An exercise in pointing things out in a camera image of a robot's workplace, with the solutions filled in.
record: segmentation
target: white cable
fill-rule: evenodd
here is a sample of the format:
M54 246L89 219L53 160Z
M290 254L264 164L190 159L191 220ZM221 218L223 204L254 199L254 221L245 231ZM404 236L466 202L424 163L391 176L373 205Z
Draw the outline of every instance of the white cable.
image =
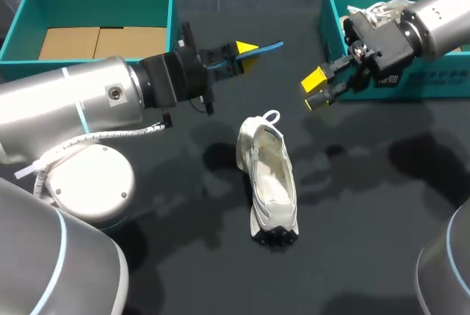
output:
M385 11L383 9L383 6L385 4L386 3L384 1L379 1L379 2L371 5L370 7L366 8L366 9L360 9L360 8L348 5L347 10L350 12L350 14L355 14L357 12L362 12L366 16L368 22L370 22L371 24L376 26L377 22L378 22L377 18L390 18L389 13L392 10Z
M35 188L33 195L36 198L41 198L43 193L44 181L47 177L47 173L51 168L52 164L67 156L67 149L72 146L82 144L84 142L102 140L102 139L116 139L119 137L141 137L142 135L148 135L165 129L163 123L156 123L152 126L137 130L118 130L118 131L99 131L96 133L83 134L73 139L63 142L61 145L52 148L45 152L37 161L27 168L17 172L16 178L22 178L34 171L37 171Z

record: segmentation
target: black cable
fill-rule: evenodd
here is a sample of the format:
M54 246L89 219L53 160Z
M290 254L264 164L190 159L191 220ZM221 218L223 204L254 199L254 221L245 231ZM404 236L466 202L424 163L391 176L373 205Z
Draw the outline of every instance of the black cable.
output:
M191 107L192 107L194 110L198 111L199 113L207 113L207 111L203 111L202 109L197 108L197 107L193 104L193 102L191 101L191 99L189 99L189 104L191 105Z

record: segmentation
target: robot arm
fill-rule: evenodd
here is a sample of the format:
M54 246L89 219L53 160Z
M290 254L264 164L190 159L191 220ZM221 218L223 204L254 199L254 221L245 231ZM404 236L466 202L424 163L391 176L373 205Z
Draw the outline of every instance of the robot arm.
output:
M199 50L188 23L174 51L128 65L120 57L74 65L0 85L0 163L33 162L83 134L142 122L148 109L164 110L201 98L214 113L212 85L245 72L258 46L227 43Z
M470 0L419 0L406 7L399 22L374 28L361 12L344 21L348 55L320 65L302 81L310 110L335 100L349 90L362 91L370 81L397 76L415 58L428 62L470 41ZM349 67L353 75L345 82L335 76Z

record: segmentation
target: black table surface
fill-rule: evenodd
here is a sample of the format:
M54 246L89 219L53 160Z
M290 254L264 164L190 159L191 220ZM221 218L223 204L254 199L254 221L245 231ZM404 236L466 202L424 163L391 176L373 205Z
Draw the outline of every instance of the black table surface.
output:
M469 105L340 103L309 112L300 80L322 61L317 16L180 15L200 48L230 40L284 47L216 84L214 116L183 103L171 130L108 143L137 177L133 217L110 234L129 263L125 314L420 314L419 252L470 191ZM281 113L297 187L300 238L285 250L251 240L250 185L234 155L243 120L270 109ZM145 122L159 118L150 111Z

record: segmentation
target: shoe sole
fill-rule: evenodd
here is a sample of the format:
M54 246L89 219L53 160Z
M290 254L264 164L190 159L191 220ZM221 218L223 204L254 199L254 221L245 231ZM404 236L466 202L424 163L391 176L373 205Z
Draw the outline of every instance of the shoe sole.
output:
M270 230L262 229L256 219L254 206L251 207L250 211L250 227L253 240L258 242L260 245L282 247L284 245L294 244L294 242L299 238L297 221L295 221L294 226L290 231L280 225Z

